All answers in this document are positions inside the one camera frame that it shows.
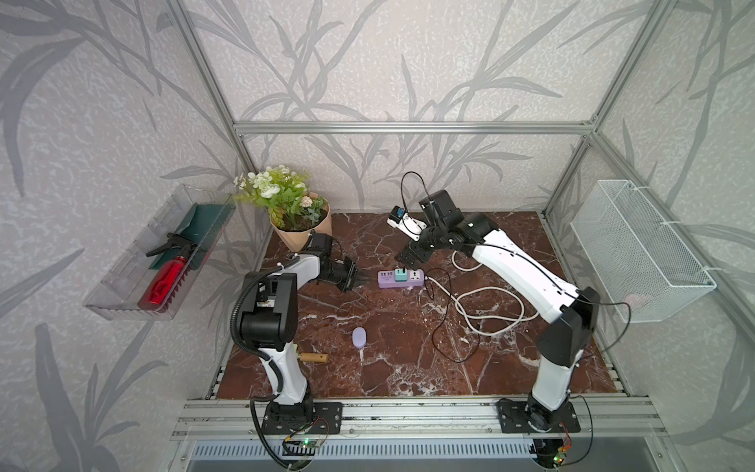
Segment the red spray bottle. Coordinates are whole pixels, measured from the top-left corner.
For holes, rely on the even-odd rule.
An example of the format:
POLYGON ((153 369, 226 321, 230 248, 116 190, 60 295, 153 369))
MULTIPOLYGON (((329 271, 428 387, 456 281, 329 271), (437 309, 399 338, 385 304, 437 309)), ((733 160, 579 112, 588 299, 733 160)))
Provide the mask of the red spray bottle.
POLYGON ((169 300, 175 285, 184 275, 186 265, 186 256, 177 256, 166 262, 160 268, 143 296, 141 300, 142 305, 149 310, 163 308, 169 300))

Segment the artificial white flower plant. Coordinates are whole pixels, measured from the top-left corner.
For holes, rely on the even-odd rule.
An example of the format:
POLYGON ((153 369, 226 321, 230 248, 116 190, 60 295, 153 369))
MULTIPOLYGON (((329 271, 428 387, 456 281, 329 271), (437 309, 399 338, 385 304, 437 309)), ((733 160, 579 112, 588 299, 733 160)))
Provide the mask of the artificial white flower plant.
POLYGON ((312 193, 308 180, 308 174, 286 165, 267 167, 259 173, 243 173, 233 179, 237 190, 235 199, 265 208, 277 229, 311 230, 326 218, 328 202, 312 193))

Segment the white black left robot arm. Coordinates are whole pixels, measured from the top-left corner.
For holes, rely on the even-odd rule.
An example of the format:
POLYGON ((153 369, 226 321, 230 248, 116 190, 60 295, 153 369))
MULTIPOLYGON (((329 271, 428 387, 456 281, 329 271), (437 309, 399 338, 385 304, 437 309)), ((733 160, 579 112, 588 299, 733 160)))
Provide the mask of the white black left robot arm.
POLYGON ((235 346, 263 363, 273 388, 267 401, 300 405, 308 395, 294 338, 299 322, 298 290, 317 281, 346 293, 368 283, 369 277, 349 258, 338 261, 318 252, 295 254, 275 267, 244 277, 229 331, 235 346))

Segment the clear plastic wall bin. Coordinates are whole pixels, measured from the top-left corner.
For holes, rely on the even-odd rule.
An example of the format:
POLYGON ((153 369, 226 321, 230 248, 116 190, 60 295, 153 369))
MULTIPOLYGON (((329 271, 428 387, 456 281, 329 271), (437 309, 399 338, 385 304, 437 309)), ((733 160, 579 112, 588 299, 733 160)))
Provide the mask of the clear plastic wall bin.
POLYGON ((229 193, 179 185, 84 307, 108 321, 171 321, 236 208, 229 193))

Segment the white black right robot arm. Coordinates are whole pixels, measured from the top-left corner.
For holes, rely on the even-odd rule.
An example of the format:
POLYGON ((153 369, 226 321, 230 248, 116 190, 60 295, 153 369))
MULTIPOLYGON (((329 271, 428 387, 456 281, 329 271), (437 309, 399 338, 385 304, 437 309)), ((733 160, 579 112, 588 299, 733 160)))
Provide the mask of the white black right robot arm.
POLYGON ((434 251, 462 252, 487 267, 515 289, 548 324, 537 341, 540 364, 536 381, 516 420, 525 428, 548 433, 569 415, 573 371, 590 344, 598 318, 600 295, 562 280, 521 250, 485 214, 453 214, 450 223, 431 224, 396 207, 387 223, 411 238, 396 256, 415 269, 434 251))

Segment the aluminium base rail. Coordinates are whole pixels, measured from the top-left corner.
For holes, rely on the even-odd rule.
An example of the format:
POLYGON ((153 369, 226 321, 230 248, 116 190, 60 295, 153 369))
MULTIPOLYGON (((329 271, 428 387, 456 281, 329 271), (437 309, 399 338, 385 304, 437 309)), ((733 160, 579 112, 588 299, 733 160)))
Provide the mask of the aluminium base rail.
MULTIPOLYGON (((320 420, 316 430, 330 440, 346 439, 491 439, 505 433, 497 418, 495 396, 346 398, 340 414, 320 420)), ((580 431, 555 426, 550 432, 517 432, 522 438, 622 438, 668 434, 652 400, 622 395, 579 395, 571 418, 580 431)), ((173 441, 249 440, 255 438, 245 400, 188 401, 171 433, 173 441)))

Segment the teal usb charger plug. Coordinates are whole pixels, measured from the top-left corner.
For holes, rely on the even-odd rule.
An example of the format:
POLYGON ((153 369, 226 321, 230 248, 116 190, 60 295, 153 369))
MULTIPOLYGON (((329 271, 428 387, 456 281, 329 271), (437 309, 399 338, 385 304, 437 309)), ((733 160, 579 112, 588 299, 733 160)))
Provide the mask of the teal usb charger plug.
POLYGON ((394 271, 394 280, 397 282, 405 282, 408 280, 407 269, 396 269, 394 271))

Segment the purple power strip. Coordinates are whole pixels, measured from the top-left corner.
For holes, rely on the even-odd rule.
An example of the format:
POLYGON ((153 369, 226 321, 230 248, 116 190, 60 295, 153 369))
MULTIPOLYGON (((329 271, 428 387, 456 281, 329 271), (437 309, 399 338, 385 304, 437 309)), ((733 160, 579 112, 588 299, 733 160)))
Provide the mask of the purple power strip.
POLYGON ((422 269, 393 269, 379 271, 377 285, 380 289, 403 289, 421 287, 425 284, 425 273, 422 269))

